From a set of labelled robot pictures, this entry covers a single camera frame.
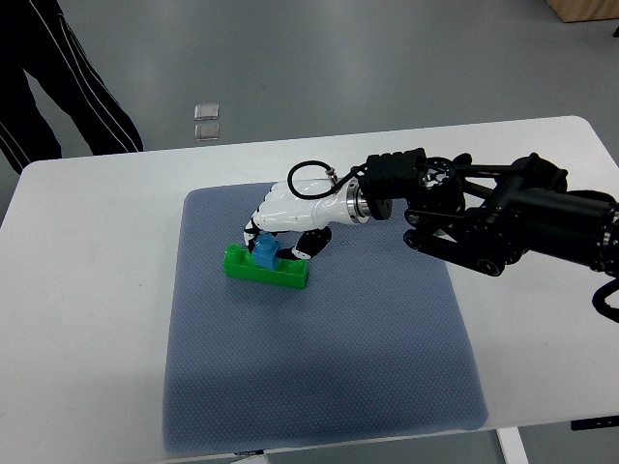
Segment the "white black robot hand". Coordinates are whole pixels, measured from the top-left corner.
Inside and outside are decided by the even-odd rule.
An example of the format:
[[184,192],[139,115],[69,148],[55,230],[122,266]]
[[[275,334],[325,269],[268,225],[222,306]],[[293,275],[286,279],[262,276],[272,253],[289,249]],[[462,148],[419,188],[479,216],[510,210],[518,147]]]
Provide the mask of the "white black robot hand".
[[302,180],[296,184],[296,189],[306,196],[302,199],[292,193],[286,182],[272,185],[244,228],[248,250],[254,249],[255,240],[262,233],[299,232],[297,244],[280,249],[277,257],[309,260],[331,241],[330,223],[356,225],[368,221],[369,211],[357,181],[346,181],[337,192],[314,198],[329,186],[326,179]]

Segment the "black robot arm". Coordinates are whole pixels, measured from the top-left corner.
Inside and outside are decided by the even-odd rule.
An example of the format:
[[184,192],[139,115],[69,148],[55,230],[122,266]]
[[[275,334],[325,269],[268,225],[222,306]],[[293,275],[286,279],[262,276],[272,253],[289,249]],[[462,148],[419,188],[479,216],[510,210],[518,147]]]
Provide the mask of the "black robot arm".
[[509,165],[468,154],[429,158],[424,149],[372,155],[359,178],[371,216],[403,199],[404,242],[421,253],[499,276],[528,251],[618,275],[618,203],[570,190],[568,173],[531,154]]

